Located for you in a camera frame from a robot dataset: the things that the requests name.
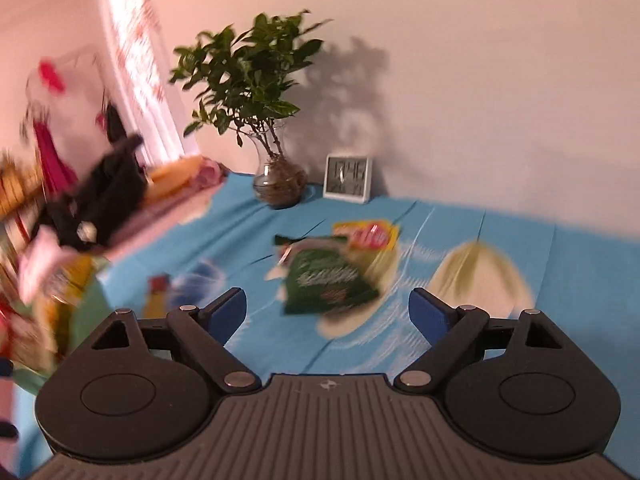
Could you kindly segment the metal clothes rack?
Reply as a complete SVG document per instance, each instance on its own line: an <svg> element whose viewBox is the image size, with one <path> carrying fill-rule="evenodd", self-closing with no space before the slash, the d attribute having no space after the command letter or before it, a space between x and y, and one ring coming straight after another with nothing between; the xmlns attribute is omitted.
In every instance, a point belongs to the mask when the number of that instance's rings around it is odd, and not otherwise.
<svg viewBox="0 0 640 480"><path fill-rule="evenodd" d="M38 76L38 63L26 79L25 118L49 116L58 154L76 176L82 178L111 151L103 115L111 96L102 55L94 44L85 44L46 59L55 64L66 90L63 94L53 94L44 88Z"/></svg>

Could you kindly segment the orange round cushion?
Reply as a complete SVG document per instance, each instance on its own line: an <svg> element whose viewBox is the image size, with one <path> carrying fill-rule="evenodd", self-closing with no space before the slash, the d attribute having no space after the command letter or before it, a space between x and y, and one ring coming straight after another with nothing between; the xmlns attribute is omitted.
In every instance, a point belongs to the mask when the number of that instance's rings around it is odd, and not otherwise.
<svg viewBox="0 0 640 480"><path fill-rule="evenodd" d="M145 203L157 203L180 192L198 175L203 162L201 155L183 157L150 170L146 174L148 187L144 193Z"/></svg>

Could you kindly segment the green potted plant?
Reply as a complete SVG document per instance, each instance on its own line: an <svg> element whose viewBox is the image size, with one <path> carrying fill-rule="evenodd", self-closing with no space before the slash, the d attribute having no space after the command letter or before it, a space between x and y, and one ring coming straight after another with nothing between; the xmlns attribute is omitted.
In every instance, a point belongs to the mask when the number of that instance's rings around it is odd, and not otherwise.
<svg viewBox="0 0 640 480"><path fill-rule="evenodd" d="M202 30L193 44L174 47L169 83L184 92L198 89L183 135L212 127L221 136L231 132L239 145L250 139L269 158L282 158L277 125L299 112L286 94L297 84L294 75L314 64L323 47L312 34L330 22L307 24L309 14L259 13L244 32L231 25L220 32Z"/></svg>

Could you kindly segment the white digital clock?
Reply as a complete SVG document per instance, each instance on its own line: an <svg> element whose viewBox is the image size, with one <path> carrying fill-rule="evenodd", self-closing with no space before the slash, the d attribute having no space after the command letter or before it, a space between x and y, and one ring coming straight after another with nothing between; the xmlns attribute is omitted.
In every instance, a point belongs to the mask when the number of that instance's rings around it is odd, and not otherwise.
<svg viewBox="0 0 640 480"><path fill-rule="evenodd" d="M353 204L370 200L373 158L329 154L324 170L323 197Z"/></svg>

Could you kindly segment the green snack bag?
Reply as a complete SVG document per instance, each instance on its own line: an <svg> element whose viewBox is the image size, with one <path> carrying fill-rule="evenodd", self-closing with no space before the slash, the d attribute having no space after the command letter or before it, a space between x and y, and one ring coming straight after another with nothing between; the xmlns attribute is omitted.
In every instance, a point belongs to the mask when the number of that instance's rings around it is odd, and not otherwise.
<svg viewBox="0 0 640 480"><path fill-rule="evenodd" d="M358 266L346 236L276 235L273 243L278 267L285 273L282 302L287 315L349 310L380 296Z"/></svg>

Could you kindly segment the small colourful snack packet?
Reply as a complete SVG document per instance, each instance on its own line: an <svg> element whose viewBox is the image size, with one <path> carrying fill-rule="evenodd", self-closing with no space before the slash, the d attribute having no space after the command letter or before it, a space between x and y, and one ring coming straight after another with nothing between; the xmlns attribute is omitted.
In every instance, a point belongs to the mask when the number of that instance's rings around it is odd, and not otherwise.
<svg viewBox="0 0 640 480"><path fill-rule="evenodd" d="M148 279L148 292L142 310L142 318L164 318L167 297L170 295L170 276L160 274Z"/></svg>

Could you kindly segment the black hanging garment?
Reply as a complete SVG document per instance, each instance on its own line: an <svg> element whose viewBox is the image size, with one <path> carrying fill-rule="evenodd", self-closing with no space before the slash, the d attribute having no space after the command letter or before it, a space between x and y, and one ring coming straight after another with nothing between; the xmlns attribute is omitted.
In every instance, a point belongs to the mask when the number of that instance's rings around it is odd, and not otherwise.
<svg viewBox="0 0 640 480"><path fill-rule="evenodd" d="M109 144L117 144L122 139L126 139L127 131L125 129L122 120L120 119L119 112L116 106L108 101L104 108L104 125L107 141Z"/></svg>

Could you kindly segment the blue floral tablecloth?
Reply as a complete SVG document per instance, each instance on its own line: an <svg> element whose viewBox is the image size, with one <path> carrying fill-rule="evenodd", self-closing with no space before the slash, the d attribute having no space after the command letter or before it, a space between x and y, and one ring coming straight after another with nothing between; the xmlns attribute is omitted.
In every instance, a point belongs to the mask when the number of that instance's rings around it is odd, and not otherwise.
<svg viewBox="0 0 640 480"><path fill-rule="evenodd" d="M399 226L378 299L287 315L273 239L334 223ZM164 318L142 318L152 276ZM222 392L186 362L170 311L232 287L224 345L262 388ZM490 320L480 359L436 392L396 376L430 344L409 318L423 288ZM634 479L639 474L639 246L478 209L312 191L275 211L228 177L206 211L108 269L70 362L21 394L23 479Z"/></svg>

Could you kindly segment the red cloth on rack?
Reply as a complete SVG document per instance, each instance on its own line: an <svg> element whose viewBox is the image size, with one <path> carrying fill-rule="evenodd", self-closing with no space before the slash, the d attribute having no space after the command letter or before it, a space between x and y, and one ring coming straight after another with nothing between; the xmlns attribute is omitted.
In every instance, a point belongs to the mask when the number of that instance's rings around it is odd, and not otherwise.
<svg viewBox="0 0 640 480"><path fill-rule="evenodd" d="M44 88L53 94L63 94L66 85L55 64L44 58L38 64L38 76Z"/></svg>

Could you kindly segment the wooden storage shelf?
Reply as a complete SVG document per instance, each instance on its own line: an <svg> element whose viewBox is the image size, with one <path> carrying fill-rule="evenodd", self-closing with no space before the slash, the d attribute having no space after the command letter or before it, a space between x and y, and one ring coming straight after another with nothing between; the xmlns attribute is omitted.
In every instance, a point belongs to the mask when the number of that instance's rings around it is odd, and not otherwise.
<svg viewBox="0 0 640 480"><path fill-rule="evenodd" d="M10 234L14 224L22 241L28 245L30 236L21 212L44 197L43 175L39 154L31 165L22 164L7 150L1 152L1 251L13 269L17 269L16 244Z"/></svg>

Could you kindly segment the magenta hanging garment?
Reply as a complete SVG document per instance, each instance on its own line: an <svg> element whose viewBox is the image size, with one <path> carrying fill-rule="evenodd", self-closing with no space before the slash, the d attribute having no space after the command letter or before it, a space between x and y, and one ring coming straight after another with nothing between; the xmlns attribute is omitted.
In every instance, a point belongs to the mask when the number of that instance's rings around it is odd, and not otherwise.
<svg viewBox="0 0 640 480"><path fill-rule="evenodd" d="M78 181L75 171L58 154L49 127L49 116L40 115L32 120L44 190L49 197L56 197L72 188Z"/></svg>

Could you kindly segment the white red floral curtain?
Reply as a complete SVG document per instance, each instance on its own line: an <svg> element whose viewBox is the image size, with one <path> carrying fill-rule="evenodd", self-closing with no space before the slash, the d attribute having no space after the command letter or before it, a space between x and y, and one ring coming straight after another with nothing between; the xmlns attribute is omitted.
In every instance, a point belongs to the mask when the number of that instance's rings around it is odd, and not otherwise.
<svg viewBox="0 0 640 480"><path fill-rule="evenodd" d="M110 55L126 115L142 135L143 159L159 165L200 152L183 136L186 108L169 84L169 54L154 0L103 0Z"/></svg>

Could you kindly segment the glass vase with pebbles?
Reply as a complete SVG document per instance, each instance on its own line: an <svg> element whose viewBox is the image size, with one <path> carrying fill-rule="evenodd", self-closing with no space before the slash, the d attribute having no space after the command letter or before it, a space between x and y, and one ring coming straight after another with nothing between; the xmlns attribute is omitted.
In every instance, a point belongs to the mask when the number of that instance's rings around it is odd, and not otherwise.
<svg viewBox="0 0 640 480"><path fill-rule="evenodd" d="M270 130L261 133L253 142L259 159L253 178L258 200L272 209L297 205L306 191L306 171L288 157L283 141Z"/></svg>

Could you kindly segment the yellow red snack bag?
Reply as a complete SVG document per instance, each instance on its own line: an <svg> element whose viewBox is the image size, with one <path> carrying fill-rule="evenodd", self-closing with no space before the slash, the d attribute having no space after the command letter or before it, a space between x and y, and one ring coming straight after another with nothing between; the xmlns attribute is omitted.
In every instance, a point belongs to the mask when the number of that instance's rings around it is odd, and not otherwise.
<svg viewBox="0 0 640 480"><path fill-rule="evenodd" d="M334 223L332 234L347 240L346 254L363 276L378 283L397 269L399 226L387 220Z"/></svg>

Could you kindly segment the pink bed sheet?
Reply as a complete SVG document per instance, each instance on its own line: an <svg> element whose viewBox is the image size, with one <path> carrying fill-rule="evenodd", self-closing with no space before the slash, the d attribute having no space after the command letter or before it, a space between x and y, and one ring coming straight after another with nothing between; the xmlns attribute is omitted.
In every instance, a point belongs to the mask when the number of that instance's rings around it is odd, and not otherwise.
<svg viewBox="0 0 640 480"><path fill-rule="evenodd" d="M111 262L122 259L151 244L173 226L199 214L229 173L220 162L203 157L200 172L180 192L152 204L145 203L143 196L141 205L114 233L101 255Z"/></svg>

